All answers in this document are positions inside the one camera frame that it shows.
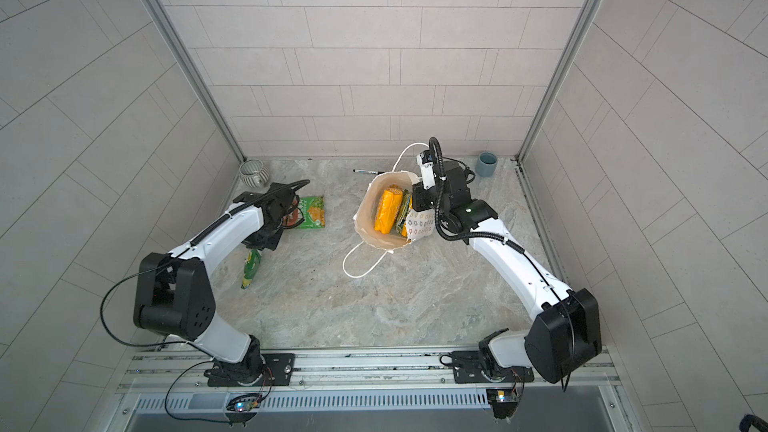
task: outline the gray ceramic mug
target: gray ceramic mug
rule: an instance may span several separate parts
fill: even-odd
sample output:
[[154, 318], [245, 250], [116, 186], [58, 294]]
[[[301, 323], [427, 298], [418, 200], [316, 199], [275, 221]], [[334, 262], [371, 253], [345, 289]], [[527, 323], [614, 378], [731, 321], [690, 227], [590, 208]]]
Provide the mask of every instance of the gray ceramic mug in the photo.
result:
[[490, 177], [496, 170], [498, 158], [490, 152], [483, 152], [478, 156], [478, 163], [475, 166], [475, 172], [480, 177]]

